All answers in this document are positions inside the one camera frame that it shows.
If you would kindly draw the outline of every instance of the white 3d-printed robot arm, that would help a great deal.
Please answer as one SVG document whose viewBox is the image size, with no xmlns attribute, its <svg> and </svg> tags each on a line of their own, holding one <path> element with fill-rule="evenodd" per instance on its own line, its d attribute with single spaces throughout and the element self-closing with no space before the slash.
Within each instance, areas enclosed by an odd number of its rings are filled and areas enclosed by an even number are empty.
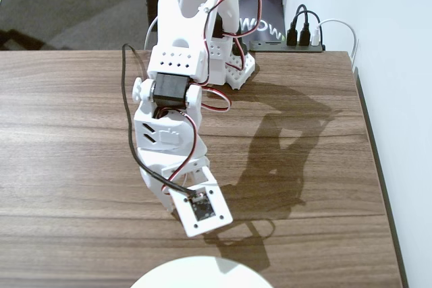
<svg viewBox="0 0 432 288">
<path fill-rule="evenodd" d="M 239 7 L 238 0 L 224 0 L 217 10 L 209 12 L 218 1 L 159 0 L 158 43 L 151 54 L 148 79 L 142 82 L 138 78 L 132 94 L 134 102 L 140 102 L 134 116 L 140 160 L 166 179 L 174 173 L 172 181 L 177 184 L 187 178 L 192 182 L 188 189 L 196 191 L 188 196 L 165 188 L 141 169 L 147 187 L 164 207 L 172 212 L 175 205 L 189 237 L 232 222 L 230 210 L 210 172 L 205 156 L 207 147 L 196 132 L 202 119 L 201 86 L 227 82 L 239 89 L 254 71 L 254 59 L 249 54 L 242 71 L 226 67 L 226 63 L 238 65 L 240 60 L 232 54 L 233 38 L 212 35 L 217 14 L 222 18 L 224 32 L 238 31 Z M 178 171 L 189 156 L 190 160 Z"/>
</svg>

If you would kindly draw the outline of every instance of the wood grain tabletop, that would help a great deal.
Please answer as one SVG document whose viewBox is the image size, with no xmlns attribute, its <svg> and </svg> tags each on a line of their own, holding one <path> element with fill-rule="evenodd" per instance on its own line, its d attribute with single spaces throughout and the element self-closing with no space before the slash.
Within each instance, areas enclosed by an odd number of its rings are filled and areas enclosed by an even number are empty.
<svg viewBox="0 0 432 288">
<path fill-rule="evenodd" d="M 197 255 L 275 288 L 400 287 L 347 54 L 255 57 L 200 128 L 234 222 L 189 239 L 130 154 L 120 51 L 0 52 L 0 287 L 128 288 Z"/>
</svg>

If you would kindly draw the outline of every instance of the cable connector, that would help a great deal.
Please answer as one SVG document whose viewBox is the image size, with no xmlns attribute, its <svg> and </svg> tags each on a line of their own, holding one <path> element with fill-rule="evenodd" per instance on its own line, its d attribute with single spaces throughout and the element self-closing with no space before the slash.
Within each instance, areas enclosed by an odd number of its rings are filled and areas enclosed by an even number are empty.
<svg viewBox="0 0 432 288">
<path fill-rule="evenodd" d="M 311 42 L 311 32 L 309 31 L 309 23 L 304 23 L 303 29 L 300 32 L 300 41 L 298 44 L 301 47 L 307 47 L 309 46 L 309 43 Z"/>
<path fill-rule="evenodd" d="M 295 47 L 297 45 L 296 23 L 292 22 L 290 29 L 286 33 L 286 44 Z"/>
<path fill-rule="evenodd" d="M 310 43 L 313 47 L 319 45 L 319 28 L 315 28 L 312 34 L 312 42 Z"/>
</svg>

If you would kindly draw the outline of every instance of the white cable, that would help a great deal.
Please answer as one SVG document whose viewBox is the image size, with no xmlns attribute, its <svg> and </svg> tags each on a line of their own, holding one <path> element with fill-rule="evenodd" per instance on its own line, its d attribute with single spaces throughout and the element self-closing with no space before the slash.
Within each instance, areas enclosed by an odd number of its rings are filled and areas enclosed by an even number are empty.
<svg viewBox="0 0 432 288">
<path fill-rule="evenodd" d="M 147 50 L 147 45 L 149 44 L 149 36 L 150 36 L 151 30 L 153 29 L 153 27 L 155 27 L 156 23 L 157 23 L 157 16 L 155 17 L 155 19 L 151 22 L 150 26 L 148 27 L 146 39 L 144 41 L 144 50 Z"/>
<path fill-rule="evenodd" d="M 182 187 L 184 187 L 186 180 L 188 180 L 188 174 L 184 175 L 184 181 L 183 181 Z"/>
<path fill-rule="evenodd" d="M 357 55 L 359 42 L 360 42 L 360 39 L 357 39 L 357 44 L 355 45 L 356 48 L 354 50 L 354 56 L 352 57 L 352 62 L 351 62 L 351 69 L 354 69 L 354 62 L 356 61 L 356 55 Z"/>
<path fill-rule="evenodd" d="M 354 46 L 352 47 L 352 52 L 351 52 L 351 60 L 354 61 L 354 54 L 356 52 L 356 47 L 357 47 L 357 35 L 356 35 L 356 31 L 353 29 L 353 27 L 351 25 L 349 25 L 349 23 L 344 22 L 343 20 L 338 20 L 336 18 L 329 18 L 328 20 L 323 20 L 321 23 L 318 24 L 317 28 L 315 28 L 314 34 L 312 35 L 312 46 L 317 46 L 317 40 L 319 40 L 319 27 L 321 25 L 323 25 L 324 23 L 327 22 L 337 22 L 337 23 L 341 23 L 343 25 L 348 26 L 351 29 L 352 35 L 354 36 Z"/>
</svg>

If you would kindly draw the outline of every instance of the floor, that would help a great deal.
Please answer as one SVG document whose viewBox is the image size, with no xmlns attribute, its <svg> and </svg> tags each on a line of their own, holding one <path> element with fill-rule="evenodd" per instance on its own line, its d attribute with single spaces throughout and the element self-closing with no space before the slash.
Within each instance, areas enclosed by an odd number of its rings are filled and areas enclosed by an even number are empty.
<svg viewBox="0 0 432 288">
<path fill-rule="evenodd" d="M 146 0 L 1 0 L 0 49 L 142 49 L 148 24 Z"/>
</svg>

